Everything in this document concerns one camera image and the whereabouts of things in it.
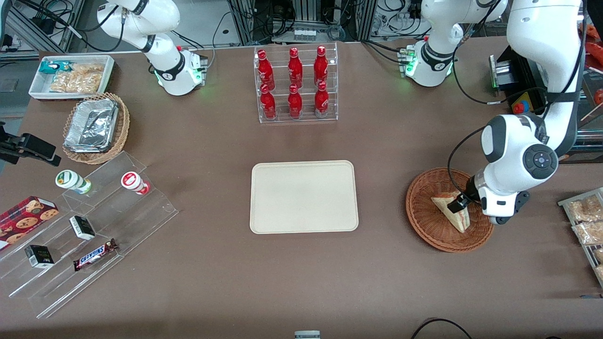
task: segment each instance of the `clear acrylic stand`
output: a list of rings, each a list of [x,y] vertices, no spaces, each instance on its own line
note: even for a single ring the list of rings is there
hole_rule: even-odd
[[[41,225],[7,253],[0,253],[0,278],[8,295],[27,297],[38,318],[49,317],[178,214],[144,170],[143,164],[123,151],[86,177],[92,182],[86,195],[65,191],[57,198],[58,219]],[[128,171],[149,181],[151,191],[138,195],[123,188],[121,176]],[[96,232],[94,239],[75,236],[69,223],[74,215],[90,221]],[[78,272],[74,270],[73,261],[112,238],[119,246],[116,250]],[[30,244],[47,246],[55,264],[47,269],[33,268],[23,250]]]
[[[329,93],[329,109],[325,118],[319,118],[314,114],[314,95],[318,90],[314,85],[314,60],[316,59],[316,48],[318,46],[324,46],[327,50],[326,57],[329,61],[328,77],[327,77],[327,92]],[[339,117],[339,105],[337,101],[337,94],[339,91],[338,84],[338,57],[337,57],[337,45],[335,43],[309,43],[307,45],[296,45],[299,52],[299,59],[303,66],[303,87],[299,90],[299,94],[303,101],[303,114],[301,119],[294,120],[289,116],[289,103],[287,101],[289,97],[289,49],[292,45],[281,46],[281,45],[268,45],[258,46],[254,51],[253,58],[253,71],[255,72],[256,79],[256,96],[257,96],[257,110],[259,112],[260,123],[278,123],[278,122],[290,122],[298,123],[300,121],[305,122],[321,122],[321,121],[333,121]],[[266,51],[268,61],[272,64],[274,71],[274,84],[276,85],[272,94],[276,103],[276,119],[268,120],[264,116],[262,110],[262,103],[260,102],[260,81],[257,66],[259,59],[257,58],[257,51],[263,49]]]

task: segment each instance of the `wicker basket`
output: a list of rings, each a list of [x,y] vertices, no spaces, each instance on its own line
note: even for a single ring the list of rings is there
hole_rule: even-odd
[[[69,151],[63,146],[63,151],[73,161],[84,162],[88,165],[98,165],[107,162],[116,157],[119,152],[124,148],[125,140],[128,138],[128,128],[130,127],[130,114],[128,113],[128,107],[125,106],[124,102],[115,94],[103,93],[95,95],[94,97],[86,98],[85,101],[96,101],[101,99],[111,99],[119,105],[119,112],[117,122],[115,123],[115,132],[113,132],[113,142],[109,151],[105,153],[76,153]],[[67,118],[67,123],[63,129],[63,137],[67,137],[69,126],[71,126],[71,119],[75,113],[75,107],[71,110],[71,114]]]
[[[470,176],[456,169],[452,170],[456,183],[465,189]],[[430,169],[417,176],[406,193],[406,214],[421,238],[428,244],[445,252],[470,252],[477,249],[492,235],[494,229],[488,217],[476,204],[469,204],[471,226],[465,233],[459,232],[431,201],[437,193],[454,192],[445,167]]]

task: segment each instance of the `table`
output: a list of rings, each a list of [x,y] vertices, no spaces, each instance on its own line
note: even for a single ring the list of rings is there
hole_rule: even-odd
[[[47,320],[26,299],[3,296],[0,337],[280,339],[319,329],[325,339],[408,338],[426,318],[445,317],[474,337],[600,338],[603,302],[578,298],[600,289],[556,202],[601,186],[601,167],[562,165],[485,246],[435,250],[408,223],[408,185],[507,107],[468,100],[452,77],[420,87],[364,45],[338,46],[339,121],[322,125],[258,123],[251,48],[219,50],[207,85],[184,97],[157,85],[142,54],[114,54],[110,90],[131,114],[125,150],[181,212]],[[504,38],[479,38],[459,49],[468,93],[492,98],[487,57],[505,47]],[[31,100],[21,132],[60,145],[73,105]],[[355,231],[251,232],[255,164],[335,159],[355,166]],[[453,161],[470,173],[485,164],[479,138]],[[96,166],[7,165],[0,210],[58,196],[53,179],[66,168],[86,175]],[[462,337],[447,324],[429,334]]]

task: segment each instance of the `cookie box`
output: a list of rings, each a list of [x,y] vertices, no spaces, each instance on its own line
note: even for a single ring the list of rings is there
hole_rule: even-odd
[[[0,215],[0,251],[57,214],[54,203],[38,197],[28,197],[4,212]]]

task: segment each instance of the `coca-cola bottle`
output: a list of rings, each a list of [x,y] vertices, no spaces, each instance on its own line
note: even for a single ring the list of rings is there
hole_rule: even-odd
[[[266,51],[260,49],[257,52],[257,57],[260,59],[257,71],[260,73],[260,80],[263,84],[268,85],[268,90],[274,89],[274,72],[272,71],[272,65],[266,59]]]
[[[289,50],[289,79],[292,84],[297,85],[297,89],[303,87],[303,66],[295,47]]]
[[[314,60],[314,85],[318,87],[320,80],[327,81],[327,49],[324,46],[319,46],[316,49],[316,60]]]
[[[299,93],[297,93],[297,85],[296,84],[291,84],[289,86],[289,116],[291,116],[291,119],[293,120],[299,120],[302,117],[302,99],[301,99],[301,95]]]
[[[272,93],[270,93],[268,85],[262,84],[260,86],[260,91],[262,92],[262,95],[260,95],[260,102],[262,103],[264,116],[268,120],[276,119],[276,104],[274,103],[274,97],[272,96]]]
[[[329,93],[327,93],[327,83],[324,80],[318,82],[318,92],[314,95],[314,114],[319,118],[327,116],[329,109]]]

